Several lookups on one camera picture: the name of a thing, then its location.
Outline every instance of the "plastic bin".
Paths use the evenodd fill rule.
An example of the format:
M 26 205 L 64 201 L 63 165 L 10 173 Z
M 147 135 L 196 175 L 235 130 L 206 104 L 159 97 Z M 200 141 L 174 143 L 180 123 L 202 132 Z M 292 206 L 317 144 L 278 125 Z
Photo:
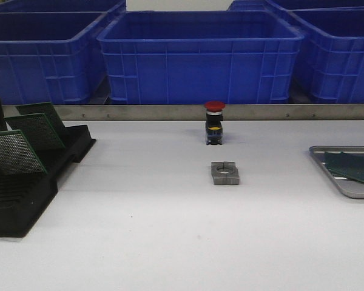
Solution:
M 302 35 L 270 12 L 128 12 L 101 42 L 114 103 L 286 103 Z
M 96 37 L 105 22 L 105 13 L 0 13 L 2 103 L 86 103 L 102 77 Z
M 364 9 L 364 0 L 265 0 L 267 8 L 292 22 L 288 12 L 304 9 Z
M 228 8 L 229 11 L 266 10 L 264 0 L 236 0 Z
M 364 10 L 291 13 L 305 33 L 295 80 L 319 103 L 364 103 Z
M 126 0 L 10 0 L 0 4 L 0 13 L 106 12 L 118 16 L 125 9 Z

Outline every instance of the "gray tray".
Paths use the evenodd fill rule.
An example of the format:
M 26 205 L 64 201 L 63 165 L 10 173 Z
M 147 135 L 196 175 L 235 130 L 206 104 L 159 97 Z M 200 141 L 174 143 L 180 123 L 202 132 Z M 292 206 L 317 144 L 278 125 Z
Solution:
M 341 176 L 332 175 L 331 172 L 325 167 L 325 152 L 331 153 L 352 153 L 357 156 L 364 157 L 364 147 L 311 147 L 310 154 L 312 158 L 317 162 L 324 173 L 335 184 L 342 194 L 350 198 L 364 199 L 364 184 L 356 181 L 346 179 Z

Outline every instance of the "red button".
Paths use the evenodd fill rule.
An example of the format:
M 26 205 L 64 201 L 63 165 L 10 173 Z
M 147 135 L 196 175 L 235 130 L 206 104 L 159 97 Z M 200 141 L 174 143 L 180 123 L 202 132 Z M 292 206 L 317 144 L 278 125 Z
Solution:
M 225 104 L 221 101 L 209 101 L 204 106 L 210 112 L 220 112 L 225 108 Z

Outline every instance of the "gray metal bracket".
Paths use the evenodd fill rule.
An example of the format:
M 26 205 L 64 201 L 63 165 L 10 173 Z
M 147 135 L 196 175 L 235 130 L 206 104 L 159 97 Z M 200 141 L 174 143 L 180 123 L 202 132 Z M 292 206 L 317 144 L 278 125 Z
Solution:
M 240 183 L 235 162 L 212 162 L 212 177 L 215 185 L 239 185 Z

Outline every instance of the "workbench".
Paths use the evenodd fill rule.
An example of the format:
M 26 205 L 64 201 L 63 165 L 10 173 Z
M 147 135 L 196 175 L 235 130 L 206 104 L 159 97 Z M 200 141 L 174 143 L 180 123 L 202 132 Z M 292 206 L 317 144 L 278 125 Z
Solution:
M 364 121 L 78 121 L 96 144 L 23 239 L 0 238 L 0 290 L 361 290 L 364 199 L 310 146 L 364 146 Z M 238 186 L 215 186 L 234 161 Z

